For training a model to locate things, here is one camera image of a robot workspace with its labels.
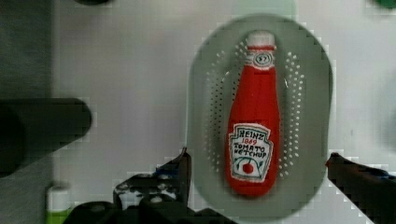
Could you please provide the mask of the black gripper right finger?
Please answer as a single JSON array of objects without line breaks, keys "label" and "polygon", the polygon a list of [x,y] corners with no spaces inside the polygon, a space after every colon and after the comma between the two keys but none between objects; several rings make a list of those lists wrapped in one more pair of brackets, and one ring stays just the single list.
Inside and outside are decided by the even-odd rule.
[{"label": "black gripper right finger", "polygon": [[332,153],[325,163],[328,179],[374,224],[395,224],[395,176]]}]

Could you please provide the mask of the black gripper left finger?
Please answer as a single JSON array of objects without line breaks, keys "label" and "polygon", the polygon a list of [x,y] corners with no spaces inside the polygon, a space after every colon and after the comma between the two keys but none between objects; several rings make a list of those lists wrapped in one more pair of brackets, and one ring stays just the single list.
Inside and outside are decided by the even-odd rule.
[{"label": "black gripper left finger", "polygon": [[182,149],[154,172],[118,184],[111,203],[77,206],[64,224],[236,224],[210,208],[189,208],[190,185],[191,156]]}]

